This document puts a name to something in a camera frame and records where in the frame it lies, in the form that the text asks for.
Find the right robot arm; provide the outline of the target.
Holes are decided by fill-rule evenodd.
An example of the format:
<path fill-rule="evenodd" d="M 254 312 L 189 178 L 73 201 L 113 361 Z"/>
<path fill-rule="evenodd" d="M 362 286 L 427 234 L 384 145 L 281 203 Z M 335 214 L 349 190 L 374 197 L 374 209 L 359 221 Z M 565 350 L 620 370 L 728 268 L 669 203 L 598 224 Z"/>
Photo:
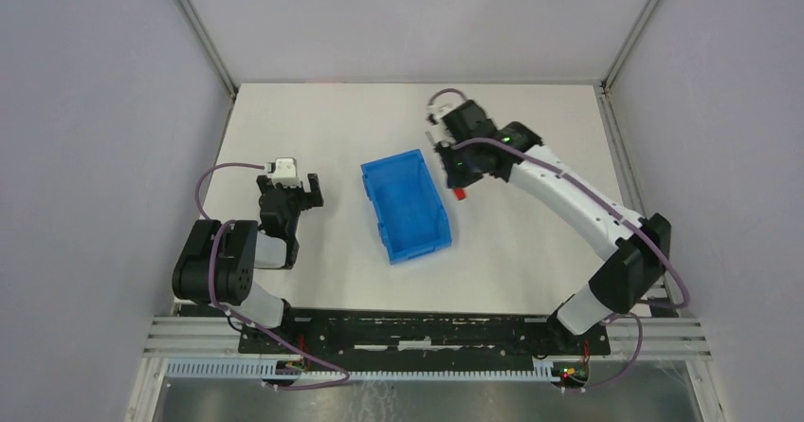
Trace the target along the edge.
<path fill-rule="evenodd" d="M 642 303 L 669 263 L 671 226 L 610 200 L 570 169 L 535 132 L 518 121 L 498 127 L 473 100 L 427 106 L 427 122 L 442 128 L 433 149 L 447 185 L 459 192 L 485 176 L 536 197 L 572 227 L 603 264 L 549 317 L 557 335 L 579 337 Z"/>

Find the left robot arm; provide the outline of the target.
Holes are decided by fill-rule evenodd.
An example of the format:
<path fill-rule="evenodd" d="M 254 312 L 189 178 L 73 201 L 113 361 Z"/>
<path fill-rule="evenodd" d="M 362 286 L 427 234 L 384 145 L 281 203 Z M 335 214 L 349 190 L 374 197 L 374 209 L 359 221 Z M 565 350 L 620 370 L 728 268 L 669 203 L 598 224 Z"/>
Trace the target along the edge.
<path fill-rule="evenodd" d="M 227 230 L 219 220 L 196 221 L 174 267 L 176 298 L 211 305 L 212 285 L 226 312 L 267 328 L 280 326 L 289 303 L 255 284 L 254 274 L 296 264 L 301 214 L 324 204 L 318 175 L 309 174 L 307 181 L 305 188 L 299 180 L 260 175 L 258 220 L 237 220 Z"/>

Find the blue plastic bin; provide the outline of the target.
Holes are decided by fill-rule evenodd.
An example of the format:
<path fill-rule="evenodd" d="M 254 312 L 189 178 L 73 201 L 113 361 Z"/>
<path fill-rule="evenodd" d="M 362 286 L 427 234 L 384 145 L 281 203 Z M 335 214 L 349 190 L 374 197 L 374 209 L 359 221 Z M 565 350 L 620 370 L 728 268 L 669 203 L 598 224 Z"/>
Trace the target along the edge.
<path fill-rule="evenodd" d="M 452 245 L 446 208 L 420 150 L 367 162 L 360 169 L 390 264 Z"/>

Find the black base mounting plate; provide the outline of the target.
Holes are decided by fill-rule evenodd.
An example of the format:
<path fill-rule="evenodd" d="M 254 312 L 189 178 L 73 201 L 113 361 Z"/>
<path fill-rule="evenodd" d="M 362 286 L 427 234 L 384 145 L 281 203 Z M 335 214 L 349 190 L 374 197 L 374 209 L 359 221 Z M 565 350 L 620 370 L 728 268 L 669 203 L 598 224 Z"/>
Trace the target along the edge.
<path fill-rule="evenodd" d="M 349 372 L 523 371 L 609 352 L 600 325 L 573 337 L 545 316 L 292 308 L 279 336 Z"/>

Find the right aluminium corner post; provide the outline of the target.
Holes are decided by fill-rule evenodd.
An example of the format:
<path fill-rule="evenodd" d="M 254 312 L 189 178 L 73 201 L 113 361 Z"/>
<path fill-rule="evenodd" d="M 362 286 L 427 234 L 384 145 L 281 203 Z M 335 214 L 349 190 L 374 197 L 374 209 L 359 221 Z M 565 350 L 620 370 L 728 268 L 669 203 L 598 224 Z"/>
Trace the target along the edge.
<path fill-rule="evenodd" d="M 663 0 L 646 0 L 642 8 L 639 10 L 635 20 L 630 26 L 623 44 L 616 52 L 605 77 L 601 81 L 600 86 L 604 92 L 610 91 L 616 83 L 620 73 L 629 59 L 630 54 L 633 52 L 642 34 L 648 27 L 652 15 L 659 8 L 662 2 Z"/>

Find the aluminium corner post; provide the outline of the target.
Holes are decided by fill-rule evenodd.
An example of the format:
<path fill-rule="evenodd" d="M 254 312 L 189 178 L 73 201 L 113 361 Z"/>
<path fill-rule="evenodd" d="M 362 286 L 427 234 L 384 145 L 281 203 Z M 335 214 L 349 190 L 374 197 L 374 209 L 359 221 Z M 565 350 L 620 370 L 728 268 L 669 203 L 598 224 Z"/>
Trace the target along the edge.
<path fill-rule="evenodd" d="M 220 55 L 216 44 L 212 40 L 211 35 L 203 23 L 203 20 L 192 0 L 174 1 L 178 5 L 183 18 L 188 23 L 193 37 L 200 45 L 220 84 L 222 84 L 223 88 L 227 92 L 229 99 L 231 101 L 235 101 L 238 95 L 239 87 L 226 67 L 226 64 Z"/>
<path fill-rule="evenodd" d="M 648 27 L 652 15 L 659 8 L 662 2 L 663 0 L 646 0 L 642 8 L 639 10 L 635 20 L 630 26 L 623 44 L 616 52 L 605 77 L 601 81 L 600 86 L 604 92 L 610 91 L 616 83 L 620 73 L 629 59 L 630 54 L 633 52 L 642 34 Z"/>

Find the left aluminium corner post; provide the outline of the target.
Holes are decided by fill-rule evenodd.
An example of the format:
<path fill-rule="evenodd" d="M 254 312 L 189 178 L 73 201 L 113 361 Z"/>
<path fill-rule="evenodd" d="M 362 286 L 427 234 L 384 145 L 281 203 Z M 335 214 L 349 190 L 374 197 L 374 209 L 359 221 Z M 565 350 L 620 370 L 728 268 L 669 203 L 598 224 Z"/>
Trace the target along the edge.
<path fill-rule="evenodd" d="M 220 84 L 222 84 L 223 88 L 227 92 L 229 99 L 231 101 L 235 101 L 238 95 L 239 87 L 226 67 L 226 64 L 220 55 L 216 44 L 212 40 L 211 35 L 203 23 L 203 20 L 192 0 L 174 1 L 178 5 L 183 18 L 188 23 L 193 37 L 200 45 Z"/>

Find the right aluminium side rail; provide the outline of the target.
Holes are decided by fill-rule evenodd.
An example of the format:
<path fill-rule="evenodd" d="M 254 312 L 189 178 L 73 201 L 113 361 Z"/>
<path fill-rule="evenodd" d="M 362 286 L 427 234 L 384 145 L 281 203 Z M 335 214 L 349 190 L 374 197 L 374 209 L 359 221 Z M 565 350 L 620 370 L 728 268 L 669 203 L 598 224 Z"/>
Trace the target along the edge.
<path fill-rule="evenodd" d="M 610 94 L 606 84 L 600 82 L 594 86 L 594 94 L 602 119 L 606 139 L 612 154 L 614 171 L 624 205 L 632 210 L 647 214 L 643 195 L 638 186 L 634 165 L 627 150 L 622 131 L 616 120 Z M 650 302 L 676 303 L 677 288 L 669 275 L 663 276 L 649 291 L 647 299 Z"/>

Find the aluminium front frame rails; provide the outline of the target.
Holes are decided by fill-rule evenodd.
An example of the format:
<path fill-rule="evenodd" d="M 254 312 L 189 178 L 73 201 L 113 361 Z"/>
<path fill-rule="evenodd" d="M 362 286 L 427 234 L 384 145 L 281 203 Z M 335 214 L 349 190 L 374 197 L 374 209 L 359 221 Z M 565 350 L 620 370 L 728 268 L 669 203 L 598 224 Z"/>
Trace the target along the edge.
<path fill-rule="evenodd" d="M 624 318 L 606 327 L 609 352 L 594 355 L 603 361 L 630 358 L 642 341 L 642 361 L 699 361 L 712 359 L 699 321 L 690 318 Z M 156 317 L 147 336 L 143 355 L 150 358 L 238 358 L 243 336 L 224 318 Z"/>

